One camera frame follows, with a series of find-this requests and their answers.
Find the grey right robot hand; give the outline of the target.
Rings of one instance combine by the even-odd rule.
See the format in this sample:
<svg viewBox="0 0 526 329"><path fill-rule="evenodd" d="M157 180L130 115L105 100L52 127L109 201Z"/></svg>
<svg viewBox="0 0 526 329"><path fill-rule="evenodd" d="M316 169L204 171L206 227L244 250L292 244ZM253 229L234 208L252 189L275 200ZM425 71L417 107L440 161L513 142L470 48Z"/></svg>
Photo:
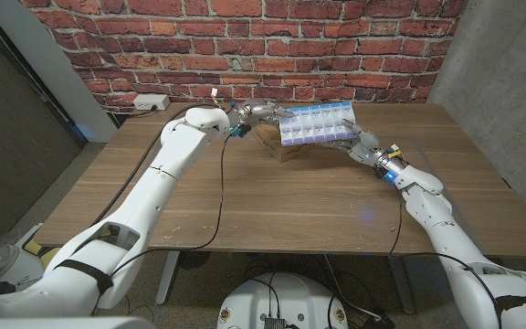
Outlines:
<svg viewBox="0 0 526 329"><path fill-rule="evenodd" d="M369 130L346 119L342 120L342 124L354 133L354 137L323 142L322 146L344 151L356 162L372 167L378 179L385 179L389 183L393 183L408 167L407 162L399 156L388 154Z"/></svg>

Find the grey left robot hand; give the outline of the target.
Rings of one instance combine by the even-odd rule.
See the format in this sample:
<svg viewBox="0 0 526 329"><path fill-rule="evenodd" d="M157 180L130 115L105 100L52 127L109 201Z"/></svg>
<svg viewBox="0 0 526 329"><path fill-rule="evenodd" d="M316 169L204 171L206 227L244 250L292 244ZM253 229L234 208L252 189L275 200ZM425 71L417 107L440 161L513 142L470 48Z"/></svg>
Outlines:
<svg viewBox="0 0 526 329"><path fill-rule="evenodd" d="M273 101L263 99L249 99L231 108L228 113L230 133L243 137L253 127L266 124L276 128L283 119L291 119L294 113L287 111Z"/></svg>

